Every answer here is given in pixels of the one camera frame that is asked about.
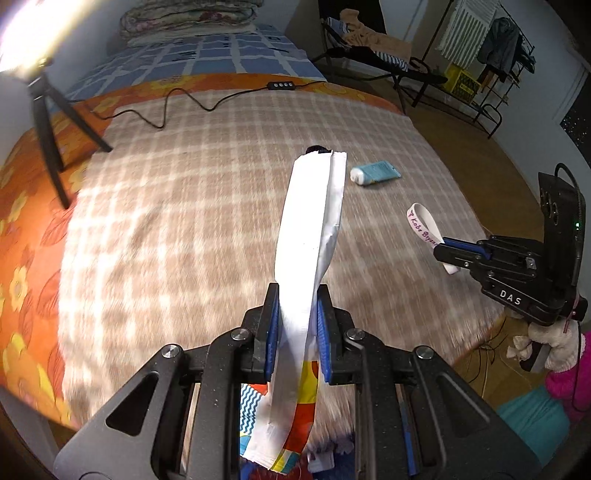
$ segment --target plaid blanket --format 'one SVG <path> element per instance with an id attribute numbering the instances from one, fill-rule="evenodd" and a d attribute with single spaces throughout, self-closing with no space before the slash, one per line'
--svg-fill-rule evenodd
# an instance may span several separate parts
<path id="1" fill-rule="evenodd" d="M 197 97 L 212 105 L 227 93 Z M 154 119 L 162 107 L 135 108 Z M 92 157 L 69 225 L 59 342 L 64 397 L 81 420 L 162 345 L 209 343 L 262 304 L 293 161 L 310 145 L 346 151 L 349 168 L 388 160 L 402 173 L 345 188 L 324 280 L 358 327 L 400 348 L 432 345 L 453 361 L 500 313 L 467 272 L 447 275 L 408 226 L 406 210 L 420 202 L 443 234 L 483 237 L 407 117 L 336 95 L 269 91 L 212 113 L 172 97 L 169 114 L 158 132 L 132 115 L 111 123 L 106 140 L 115 149 Z M 353 389 L 320 381 L 309 445 L 352 427 Z"/>

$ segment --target blue tube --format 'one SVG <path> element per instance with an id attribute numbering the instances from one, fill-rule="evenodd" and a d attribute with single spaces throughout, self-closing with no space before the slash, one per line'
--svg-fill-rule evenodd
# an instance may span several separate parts
<path id="1" fill-rule="evenodd" d="M 401 176 L 398 170 L 385 160 L 354 167 L 350 174 L 351 180 L 357 185 L 370 185 L 379 181 L 399 179 Z"/>

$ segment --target yellow crate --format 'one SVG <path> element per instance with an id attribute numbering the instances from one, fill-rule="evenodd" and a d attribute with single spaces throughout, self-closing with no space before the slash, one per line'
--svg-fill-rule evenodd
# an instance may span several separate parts
<path id="1" fill-rule="evenodd" d="M 480 83 L 470 72 L 453 63 L 447 68 L 445 76 L 448 80 L 443 89 L 466 103 L 471 103 L 480 90 Z"/>

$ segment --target tripod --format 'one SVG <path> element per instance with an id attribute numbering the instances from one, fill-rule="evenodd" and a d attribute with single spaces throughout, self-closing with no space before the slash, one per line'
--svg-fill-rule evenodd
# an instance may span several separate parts
<path id="1" fill-rule="evenodd" d="M 99 134 L 80 116 L 71 106 L 68 100 L 50 83 L 43 67 L 36 71 L 34 79 L 28 85 L 29 94 L 33 99 L 33 122 L 39 143 L 43 152 L 43 159 L 47 171 L 60 198 L 61 205 L 68 209 L 70 199 L 66 195 L 61 183 L 60 172 L 64 171 L 64 162 L 60 150 L 57 147 L 56 137 L 53 134 L 49 112 L 47 110 L 46 97 L 51 98 L 55 104 L 80 128 L 103 152 L 110 152 L 113 148 L 106 143 Z"/>

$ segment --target blue checkered sheet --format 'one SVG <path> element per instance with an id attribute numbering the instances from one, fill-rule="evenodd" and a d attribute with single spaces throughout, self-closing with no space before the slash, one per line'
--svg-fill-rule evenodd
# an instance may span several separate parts
<path id="1" fill-rule="evenodd" d="M 325 80 L 303 50 L 274 27 L 252 33 L 206 35 L 126 48 L 69 91 L 87 99 L 142 82 L 199 73 L 271 73 Z"/>

